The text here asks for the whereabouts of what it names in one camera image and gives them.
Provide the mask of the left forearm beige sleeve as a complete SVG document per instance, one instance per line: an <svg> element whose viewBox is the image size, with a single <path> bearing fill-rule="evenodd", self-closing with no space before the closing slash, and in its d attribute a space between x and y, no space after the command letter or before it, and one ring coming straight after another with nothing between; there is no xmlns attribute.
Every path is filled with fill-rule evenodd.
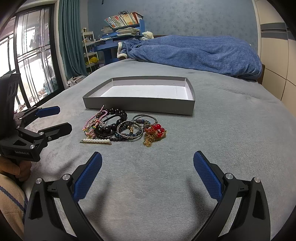
<svg viewBox="0 0 296 241"><path fill-rule="evenodd" d="M27 199L23 190L1 174L1 212L16 236L23 240Z"/></svg>

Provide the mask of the person's left hand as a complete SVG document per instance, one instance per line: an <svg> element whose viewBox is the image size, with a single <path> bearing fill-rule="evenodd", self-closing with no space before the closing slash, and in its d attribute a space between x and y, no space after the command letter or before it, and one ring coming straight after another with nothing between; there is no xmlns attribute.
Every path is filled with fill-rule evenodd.
<svg viewBox="0 0 296 241"><path fill-rule="evenodd" d="M14 164L11 160L1 156L1 174L11 174L19 181L27 181L31 174L32 163L30 161L20 161Z"/></svg>

